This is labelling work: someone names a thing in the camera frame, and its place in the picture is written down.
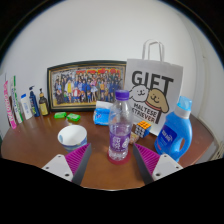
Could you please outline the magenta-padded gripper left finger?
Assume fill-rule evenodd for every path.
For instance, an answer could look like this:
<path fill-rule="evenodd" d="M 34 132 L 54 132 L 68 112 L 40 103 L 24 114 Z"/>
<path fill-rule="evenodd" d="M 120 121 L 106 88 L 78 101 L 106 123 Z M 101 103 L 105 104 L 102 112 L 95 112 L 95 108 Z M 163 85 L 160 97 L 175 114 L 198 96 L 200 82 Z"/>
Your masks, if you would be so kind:
<path fill-rule="evenodd" d="M 43 170 L 80 185 L 91 153 L 91 144 L 88 143 L 67 155 L 56 155 L 43 166 Z"/>

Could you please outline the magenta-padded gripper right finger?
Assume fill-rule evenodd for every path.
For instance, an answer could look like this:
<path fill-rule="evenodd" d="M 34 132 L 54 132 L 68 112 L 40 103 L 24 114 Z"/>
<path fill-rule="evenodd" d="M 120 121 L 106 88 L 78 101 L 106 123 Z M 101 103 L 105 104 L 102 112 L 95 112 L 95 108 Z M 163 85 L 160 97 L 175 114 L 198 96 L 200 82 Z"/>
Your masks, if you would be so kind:
<path fill-rule="evenodd" d="M 182 169 L 169 155 L 159 155 L 154 151 L 134 143 L 133 154 L 145 184 L 152 183 Z"/>

